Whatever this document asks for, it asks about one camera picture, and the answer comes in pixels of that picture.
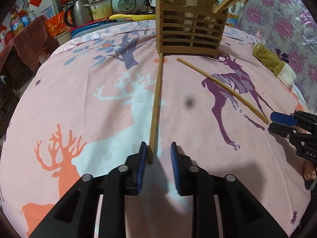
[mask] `yellow handle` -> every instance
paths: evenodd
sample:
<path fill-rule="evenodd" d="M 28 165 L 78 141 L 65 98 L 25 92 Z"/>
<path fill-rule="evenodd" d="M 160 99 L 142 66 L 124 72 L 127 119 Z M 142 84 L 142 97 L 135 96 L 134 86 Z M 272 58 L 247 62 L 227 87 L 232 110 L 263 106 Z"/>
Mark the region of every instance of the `yellow handle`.
<path fill-rule="evenodd" d="M 110 20 L 132 19 L 133 21 L 155 20 L 155 14 L 132 15 L 132 14 L 114 14 L 109 17 Z"/>

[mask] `floral curtain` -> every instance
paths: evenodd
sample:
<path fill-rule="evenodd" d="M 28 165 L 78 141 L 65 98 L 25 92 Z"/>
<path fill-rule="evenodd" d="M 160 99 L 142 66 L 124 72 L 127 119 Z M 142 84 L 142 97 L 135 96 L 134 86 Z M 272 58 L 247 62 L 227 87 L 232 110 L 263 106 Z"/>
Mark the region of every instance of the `floral curtain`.
<path fill-rule="evenodd" d="M 261 30 L 266 47 L 296 72 L 295 85 L 317 111 L 317 25 L 301 0 L 248 0 L 238 28 Z"/>

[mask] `rice cooker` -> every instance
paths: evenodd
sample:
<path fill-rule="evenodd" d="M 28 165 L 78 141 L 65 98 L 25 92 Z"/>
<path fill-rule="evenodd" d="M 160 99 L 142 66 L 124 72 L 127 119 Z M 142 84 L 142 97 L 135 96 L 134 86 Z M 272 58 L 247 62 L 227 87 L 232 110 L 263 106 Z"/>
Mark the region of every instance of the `rice cooker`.
<path fill-rule="evenodd" d="M 115 13 L 132 14 L 140 11 L 144 0 L 112 0 L 112 8 Z"/>

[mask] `stainless steel kettle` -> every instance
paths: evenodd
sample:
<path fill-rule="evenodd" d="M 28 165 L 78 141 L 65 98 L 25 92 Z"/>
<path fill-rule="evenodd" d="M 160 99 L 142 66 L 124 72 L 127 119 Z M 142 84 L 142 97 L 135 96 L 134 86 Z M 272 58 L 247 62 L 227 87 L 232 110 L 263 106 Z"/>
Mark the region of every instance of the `stainless steel kettle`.
<path fill-rule="evenodd" d="M 87 0 L 78 0 L 68 6 L 64 13 L 64 22 L 67 26 L 79 27 L 93 20 L 91 10 L 87 7 L 84 7 L 85 4 L 88 4 Z M 67 14 L 69 10 L 72 10 L 71 17 L 73 24 L 67 21 Z"/>

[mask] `silver bolt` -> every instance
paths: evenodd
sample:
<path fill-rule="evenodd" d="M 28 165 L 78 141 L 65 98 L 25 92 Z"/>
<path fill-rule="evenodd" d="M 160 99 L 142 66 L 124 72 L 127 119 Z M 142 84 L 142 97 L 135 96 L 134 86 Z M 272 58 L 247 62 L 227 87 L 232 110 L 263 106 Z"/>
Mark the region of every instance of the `silver bolt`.
<path fill-rule="evenodd" d="M 236 177 L 233 176 L 233 175 L 227 175 L 227 176 L 226 176 L 226 179 L 227 179 L 227 181 L 235 181 L 235 180 L 236 180 Z"/>
<path fill-rule="evenodd" d="M 83 181 L 89 181 L 91 179 L 91 175 L 90 174 L 85 174 L 82 176 L 81 178 Z"/>
<path fill-rule="evenodd" d="M 128 166 L 126 166 L 126 165 L 122 165 L 122 166 L 119 166 L 118 167 L 118 170 L 120 171 L 120 172 L 126 172 L 126 171 L 128 171 Z"/>
<path fill-rule="evenodd" d="M 196 173 L 199 171 L 199 168 L 197 166 L 191 166 L 189 167 L 189 171 L 191 171 L 192 173 Z"/>

